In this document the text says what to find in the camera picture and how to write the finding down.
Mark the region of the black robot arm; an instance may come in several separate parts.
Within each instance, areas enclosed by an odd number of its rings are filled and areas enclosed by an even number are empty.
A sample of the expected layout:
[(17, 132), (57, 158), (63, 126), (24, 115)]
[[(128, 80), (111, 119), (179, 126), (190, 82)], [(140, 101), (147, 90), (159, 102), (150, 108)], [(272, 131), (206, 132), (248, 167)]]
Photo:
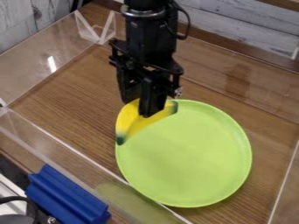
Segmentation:
[(175, 0), (124, 0), (126, 39), (108, 41), (110, 63), (116, 67), (122, 100), (139, 101), (138, 113), (150, 117), (164, 109), (168, 97), (180, 91), (183, 68), (174, 60), (178, 17), (183, 12)]

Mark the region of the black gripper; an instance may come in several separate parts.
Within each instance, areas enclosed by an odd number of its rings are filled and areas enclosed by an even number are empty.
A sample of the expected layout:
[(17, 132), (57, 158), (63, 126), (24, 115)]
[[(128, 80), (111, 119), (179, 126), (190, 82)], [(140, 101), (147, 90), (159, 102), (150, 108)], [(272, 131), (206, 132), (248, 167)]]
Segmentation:
[(126, 39), (110, 41), (110, 61), (116, 67), (123, 103), (140, 97), (139, 115), (151, 117), (164, 109), (167, 95), (175, 97), (180, 88), (183, 68), (174, 60), (176, 40), (183, 39), (178, 33), (178, 13), (123, 16)]

